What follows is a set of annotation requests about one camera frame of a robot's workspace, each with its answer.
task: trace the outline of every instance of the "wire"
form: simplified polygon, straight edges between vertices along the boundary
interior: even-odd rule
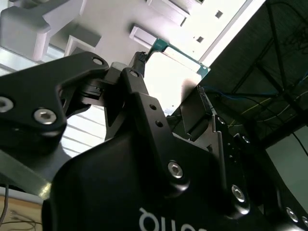
[[[270,110],[268,107],[265,107],[264,105],[260,104],[258,101],[255,101],[254,99],[250,99],[248,97],[244,97],[245,99],[248,99],[248,100],[251,100],[251,101],[254,101],[255,103],[259,104],[261,107],[263,107],[264,109],[268,110],[269,112],[271,112],[273,115],[275,115],[277,117],[277,119],[279,119],[282,124],[284,124],[284,121],[276,114],[274,113],[272,110]],[[300,146],[302,147],[302,149],[304,150],[305,154],[308,156],[308,152],[307,150],[305,149],[303,143],[300,141],[300,139],[294,134],[294,132],[292,132],[292,135],[297,139],[297,141],[299,142]]]
[[[9,185],[6,184],[5,185],[5,196],[4,196],[4,207],[3,207],[3,211],[2,211],[2,214],[1,214],[1,217],[0,217],[0,227],[1,227],[3,220],[5,218],[5,215],[8,211],[8,205],[9,205]]]
[[[245,114],[246,112],[249,112],[250,110],[254,109],[255,107],[258,107],[259,105],[262,105],[262,103],[265,103],[265,102],[267,102],[267,101],[270,100],[270,99],[271,99],[271,98],[267,98],[267,99],[261,101],[260,103],[258,102],[258,104],[256,104],[256,105],[254,105],[254,106],[248,108],[246,111],[243,111],[243,112],[241,113],[241,115]],[[232,124],[233,124],[234,122],[235,122],[235,119],[228,125],[228,127],[231,127]]]
[[[303,143],[300,141],[300,139],[297,137],[297,135],[295,135],[294,132],[292,132],[292,135],[295,137],[295,139],[297,139],[297,141],[299,142],[300,146],[302,147],[302,149],[304,150],[304,152],[305,152],[306,155],[308,156],[307,150],[305,149]]]
[[[226,94],[222,93],[220,90],[213,88],[213,87],[209,87],[209,86],[202,86],[202,87],[205,88],[205,89],[215,91],[215,92],[219,93],[220,95],[222,95],[222,96],[224,96],[224,97],[226,97],[230,100],[241,100],[242,99],[241,97],[230,97],[229,95],[226,95]]]
[[[300,98],[302,95],[305,95],[306,93],[308,93],[308,90],[305,91],[305,92],[303,92],[303,93],[301,93],[299,96],[297,96],[295,100],[297,100],[298,98]],[[279,112],[279,113],[277,114],[277,116],[278,116],[278,115],[280,116],[280,115],[281,115],[285,110],[287,110],[289,107],[290,107],[290,105],[287,105],[281,112]],[[257,122],[259,123],[259,122],[269,121],[269,120],[271,120],[271,119],[276,118],[277,116],[275,115],[275,116],[272,116],[272,117],[267,118],[267,119],[257,120]],[[231,124],[229,124],[228,127],[240,127],[240,126],[243,126],[243,124],[235,124],[235,125],[233,125],[232,122],[231,122]]]
[[[305,91],[305,92],[303,92],[303,93],[301,93],[299,96],[297,96],[297,97],[295,98],[295,100],[297,100],[298,98],[300,98],[302,95],[305,95],[307,92],[308,92],[308,90]],[[285,110],[287,110],[289,107],[290,107],[290,105],[287,105],[287,106],[286,106],[281,112],[279,112],[277,115],[280,116],[280,115],[281,115]],[[271,119],[273,119],[273,118],[276,118],[276,116],[272,116],[272,117],[267,118],[267,119],[257,120],[257,122],[269,121],[269,120],[271,120]]]
[[[38,224],[38,225],[43,225],[43,224],[40,223],[40,222],[36,222],[36,221],[24,221],[24,220],[21,220],[21,221],[8,221],[8,222],[2,223],[2,225],[11,224],[11,223],[34,223],[34,224]]]
[[[17,212],[14,211],[14,210],[11,210],[11,214],[12,214],[12,215],[16,215],[16,216],[20,216],[20,217],[23,217],[23,218],[28,219],[29,221],[25,221],[25,222],[27,222],[27,223],[28,223],[29,225],[31,225],[32,227],[29,228],[29,229],[10,229],[9,231],[13,231],[13,230],[27,231],[27,230],[31,230],[31,229],[34,229],[34,231],[37,230],[37,229],[36,229],[36,224],[30,223],[30,222],[35,222],[33,219],[31,219],[31,218],[29,218],[29,217],[27,217],[27,216],[24,216],[24,215],[22,215],[22,214],[19,214],[19,213],[17,213]],[[23,220],[21,220],[19,217],[13,217],[13,219],[16,219],[16,220],[18,220],[18,221],[23,221]]]

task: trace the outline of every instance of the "black mechanical linkage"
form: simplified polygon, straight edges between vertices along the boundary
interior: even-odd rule
[[[0,78],[0,172],[45,199],[43,228],[308,230],[259,141],[231,136],[200,86],[179,108],[190,139],[172,133],[139,55],[109,68],[85,52]],[[69,159],[66,119],[91,105],[105,107],[106,141]]]

